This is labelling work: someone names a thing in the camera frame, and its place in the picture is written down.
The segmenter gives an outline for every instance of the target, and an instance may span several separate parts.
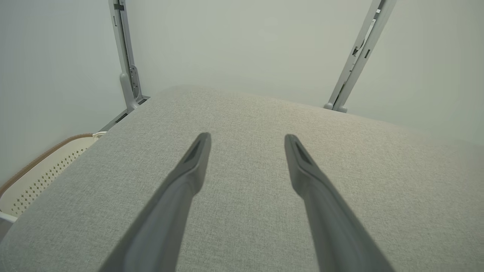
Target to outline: fabric texture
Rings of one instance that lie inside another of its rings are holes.
[[[318,269],[295,134],[396,270],[482,270],[484,147],[266,97],[180,86],[73,162],[0,244],[5,271],[96,271],[201,132],[212,135],[178,271]]]

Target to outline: perforated hole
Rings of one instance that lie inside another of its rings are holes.
[[[16,202],[12,203],[9,213],[13,216],[20,216],[30,204],[43,192],[80,154],[86,151],[87,148],[76,150],[60,162],[56,163],[47,172],[40,173],[37,180],[32,181],[24,193],[16,198]]]

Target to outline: white perforated basket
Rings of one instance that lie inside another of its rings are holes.
[[[71,137],[31,162],[0,189],[0,218],[15,222],[80,154],[106,132]]]

